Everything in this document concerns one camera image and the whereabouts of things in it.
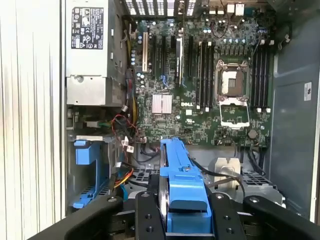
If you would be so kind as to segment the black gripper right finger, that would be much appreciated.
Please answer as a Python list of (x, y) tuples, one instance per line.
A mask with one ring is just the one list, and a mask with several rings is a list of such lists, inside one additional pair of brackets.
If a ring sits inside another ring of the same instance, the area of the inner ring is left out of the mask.
[[(246, 240), (240, 215), (224, 193), (211, 193), (213, 234), (216, 240)], [(245, 214), (262, 227), (264, 240), (318, 240), (320, 226), (258, 195), (243, 199)]]

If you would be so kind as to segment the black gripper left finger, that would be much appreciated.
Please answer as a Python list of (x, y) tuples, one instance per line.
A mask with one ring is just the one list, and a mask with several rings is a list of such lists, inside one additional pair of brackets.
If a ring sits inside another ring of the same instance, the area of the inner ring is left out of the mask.
[(103, 196), (32, 236), (33, 240), (164, 240), (166, 233), (149, 191), (138, 193), (134, 209), (119, 196)]

